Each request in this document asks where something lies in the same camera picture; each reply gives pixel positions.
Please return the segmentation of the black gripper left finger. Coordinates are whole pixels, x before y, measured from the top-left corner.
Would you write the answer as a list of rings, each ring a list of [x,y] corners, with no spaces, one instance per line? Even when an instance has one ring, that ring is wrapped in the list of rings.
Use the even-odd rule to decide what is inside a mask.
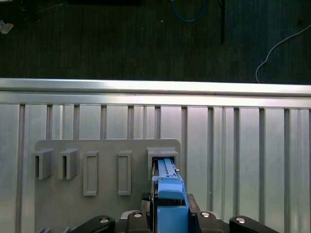
[[[118,221],[106,215],[96,216],[72,231],[74,233],[151,233],[150,204],[151,193],[143,192],[140,210],[124,212]]]

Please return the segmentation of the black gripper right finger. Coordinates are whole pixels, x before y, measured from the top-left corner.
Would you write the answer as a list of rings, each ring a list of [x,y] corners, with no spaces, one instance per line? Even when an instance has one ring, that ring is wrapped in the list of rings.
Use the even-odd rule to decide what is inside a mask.
[[[278,233],[247,216],[233,216],[226,223],[216,213],[200,210],[192,194],[188,194],[187,198],[190,208],[190,233]]]

